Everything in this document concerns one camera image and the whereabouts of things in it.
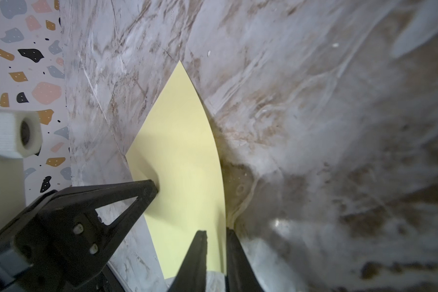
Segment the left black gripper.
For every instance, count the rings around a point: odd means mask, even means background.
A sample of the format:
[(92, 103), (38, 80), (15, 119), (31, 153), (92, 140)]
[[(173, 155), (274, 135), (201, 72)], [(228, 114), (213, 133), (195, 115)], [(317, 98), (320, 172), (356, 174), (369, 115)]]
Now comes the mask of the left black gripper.
[[(121, 292), (108, 261), (158, 190), (152, 180), (50, 191), (0, 230), (0, 292)], [(134, 201), (112, 223), (96, 210)]]

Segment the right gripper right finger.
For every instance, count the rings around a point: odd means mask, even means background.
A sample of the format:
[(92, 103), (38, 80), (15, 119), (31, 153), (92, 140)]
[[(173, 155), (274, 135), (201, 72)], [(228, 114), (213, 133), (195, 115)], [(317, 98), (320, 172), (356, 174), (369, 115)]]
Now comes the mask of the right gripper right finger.
[(226, 291), (264, 292), (234, 230), (226, 228)]

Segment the yellow square paper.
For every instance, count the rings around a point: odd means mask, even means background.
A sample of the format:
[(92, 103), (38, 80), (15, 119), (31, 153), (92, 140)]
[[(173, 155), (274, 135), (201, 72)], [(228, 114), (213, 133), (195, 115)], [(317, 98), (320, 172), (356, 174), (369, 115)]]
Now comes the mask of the yellow square paper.
[(206, 269), (226, 272), (225, 193), (206, 112), (184, 68), (176, 65), (126, 159), (134, 180), (158, 194), (144, 216), (166, 279), (174, 277), (198, 231), (207, 233)]

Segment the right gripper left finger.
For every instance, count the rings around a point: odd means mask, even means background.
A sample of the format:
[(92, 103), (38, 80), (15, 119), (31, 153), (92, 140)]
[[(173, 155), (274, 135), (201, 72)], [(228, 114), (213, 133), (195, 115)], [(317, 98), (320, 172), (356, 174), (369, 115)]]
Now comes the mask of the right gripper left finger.
[(168, 292), (205, 292), (208, 237), (197, 231)]

